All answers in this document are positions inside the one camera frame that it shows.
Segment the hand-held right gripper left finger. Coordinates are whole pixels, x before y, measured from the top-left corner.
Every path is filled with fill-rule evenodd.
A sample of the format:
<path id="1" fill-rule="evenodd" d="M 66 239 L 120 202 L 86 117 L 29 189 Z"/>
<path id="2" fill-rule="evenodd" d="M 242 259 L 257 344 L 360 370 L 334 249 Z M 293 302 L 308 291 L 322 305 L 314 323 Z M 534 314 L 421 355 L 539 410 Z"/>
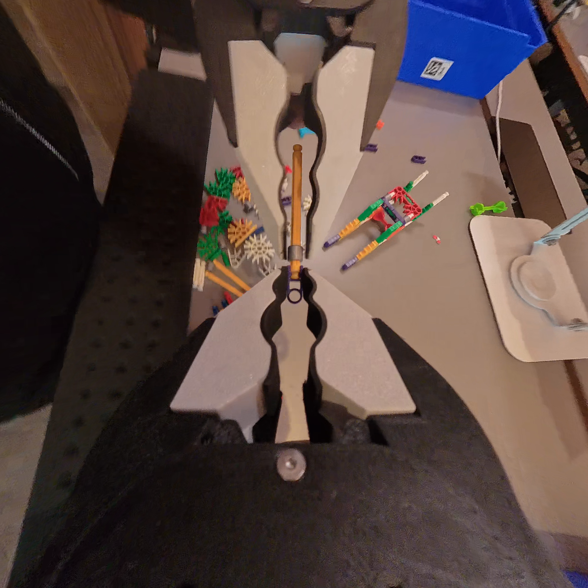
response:
<path id="1" fill-rule="evenodd" d="M 282 392 L 273 338 L 287 283 L 288 270 L 274 270 L 217 315 L 171 401 L 173 412 L 233 420 L 246 440 L 275 439 Z"/>

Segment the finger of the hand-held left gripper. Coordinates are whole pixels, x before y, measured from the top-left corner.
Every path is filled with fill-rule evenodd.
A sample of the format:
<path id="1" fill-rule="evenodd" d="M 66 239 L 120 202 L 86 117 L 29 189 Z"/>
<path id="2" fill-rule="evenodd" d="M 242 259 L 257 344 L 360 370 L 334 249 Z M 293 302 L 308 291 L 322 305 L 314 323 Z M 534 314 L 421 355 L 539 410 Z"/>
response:
<path id="1" fill-rule="evenodd" d="M 268 239 L 283 257 L 281 186 L 285 174 L 276 142 L 289 98 L 287 73 L 260 40 L 232 40 L 228 50 L 237 157 Z"/>
<path id="2" fill-rule="evenodd" d="M 318 70 L 312 114 L 317 114 L 317 157 L 311 169 L 313 205 L 307 214 L 306 256 L 322 250 L 362 158 L 364 115 L 373 49 L 347 45 Z"/>

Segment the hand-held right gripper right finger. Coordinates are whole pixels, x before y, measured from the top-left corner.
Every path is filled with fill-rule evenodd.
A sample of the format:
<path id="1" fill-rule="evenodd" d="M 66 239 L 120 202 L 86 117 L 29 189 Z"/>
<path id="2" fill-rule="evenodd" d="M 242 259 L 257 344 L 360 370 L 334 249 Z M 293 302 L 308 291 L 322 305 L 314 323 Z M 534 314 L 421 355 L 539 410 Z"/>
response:
<path id="1" fill-rule="evenodd" d="M 301 273 L 313 334 L 303 401 L 309 437 L 342 437 L 348 423 L 417 413 L 370 313 L 316 271 Z"/>

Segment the yellow plastic rod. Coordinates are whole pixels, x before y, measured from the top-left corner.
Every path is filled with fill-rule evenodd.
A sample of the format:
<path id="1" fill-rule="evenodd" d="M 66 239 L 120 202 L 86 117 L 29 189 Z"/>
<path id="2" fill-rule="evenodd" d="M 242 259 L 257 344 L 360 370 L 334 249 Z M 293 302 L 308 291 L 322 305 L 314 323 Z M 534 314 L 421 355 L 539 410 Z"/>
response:
<path id="1" fill-rule="evenodd" d="M 234 284 L 236 288 L 241 290 L 242 292 L 248 292 L 251 290 L 251 287 L 244 282 L 239 276 L 232 272 L 232 270 L 227 267 L 224 262 L 219 261 L 218 259 L 213 260 L 214 267 L 224 275 L 231 284 Z"/>
<path id="2" fill-rule="evenodd" d="M 209 280 L 210 282 L 213 282 L 213 283 L 217 284 L 218 286 L 220 286 L 223 291 L 229 292 L 230 294 L 232 294 L 238 298 L 240 298 L 244 294 L 244 292 L 242 292 L 238 288 L 232 286 L 228 282 L 222 280 L 221 278 L 217 277 L 216 275 L 214 275 L 210 271 L 205 272 L 205 278 L 207 280 Z"/>
<path id="3" fill-rule="evenodd" d="M 292 210 L 290 216 L 290 245 L 302 245 L 302 145 L 293 145 L 292 153 Z M 290 262 L 297 271 L 302 261 Z"/>

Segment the multicoloured toy frame assembly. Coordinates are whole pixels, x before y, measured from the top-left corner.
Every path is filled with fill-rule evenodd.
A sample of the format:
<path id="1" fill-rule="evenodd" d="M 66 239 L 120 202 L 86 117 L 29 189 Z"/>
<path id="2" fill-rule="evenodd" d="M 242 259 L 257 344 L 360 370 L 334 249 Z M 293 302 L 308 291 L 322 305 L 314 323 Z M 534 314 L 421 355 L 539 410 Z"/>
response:
<path id="1" fill-rule="evenodd" d="M 444 192 L 425 206 L 420 206 L 415 201 L 412 192 L 428 174 L 429 171 L 424 171 L 405 186 L 396 186 L 389 190 L 324 242 L 323 249 L 330 249 L 368 223 L 377 224 L 380 229 L 377 237 L 342 264 L 341 273 L 347 272 L 449 197 L 449 193 Z"/>

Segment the blue plastic bin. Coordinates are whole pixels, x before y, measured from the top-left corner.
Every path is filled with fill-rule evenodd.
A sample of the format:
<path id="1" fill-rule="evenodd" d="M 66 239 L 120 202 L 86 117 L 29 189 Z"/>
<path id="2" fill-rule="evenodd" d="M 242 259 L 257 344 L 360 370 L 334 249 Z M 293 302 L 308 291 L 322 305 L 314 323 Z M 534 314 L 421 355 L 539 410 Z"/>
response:
<path id="1" fill-rule="evenodd" d="M 398 81 L 482 99 L 546 41 L 532 1 L 409 1 Z"/>

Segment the black perforated foam strip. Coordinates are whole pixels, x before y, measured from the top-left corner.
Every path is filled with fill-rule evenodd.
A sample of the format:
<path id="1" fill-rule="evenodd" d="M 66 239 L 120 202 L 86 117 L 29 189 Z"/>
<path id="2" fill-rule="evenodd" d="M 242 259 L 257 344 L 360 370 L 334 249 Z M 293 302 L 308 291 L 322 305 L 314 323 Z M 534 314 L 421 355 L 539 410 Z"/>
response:
<path id="1" fill-rule="evenodd" d="M 8 587 L 62 580 L 68 559 L 114 504 L 201 417 L 173 417 L 187 338 L 213 98 L 206 82 L 143 70 L 105 203 L 93 224 L 50 236 L 89 251 L 76 313 L 50 368 L 54 400 Z"/>

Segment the white tray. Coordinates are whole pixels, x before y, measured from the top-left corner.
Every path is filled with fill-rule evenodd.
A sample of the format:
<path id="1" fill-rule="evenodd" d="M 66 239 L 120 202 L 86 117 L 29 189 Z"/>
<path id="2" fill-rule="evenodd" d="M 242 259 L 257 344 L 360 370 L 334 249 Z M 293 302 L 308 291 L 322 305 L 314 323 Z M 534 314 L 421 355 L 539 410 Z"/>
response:
<path id="1" fill-rule="evenodd" d="M 469 232 L 511 356 L 587 359 L 587 306 L 562 250 L 563 231 L 538 219 L 478 216 Z"/>

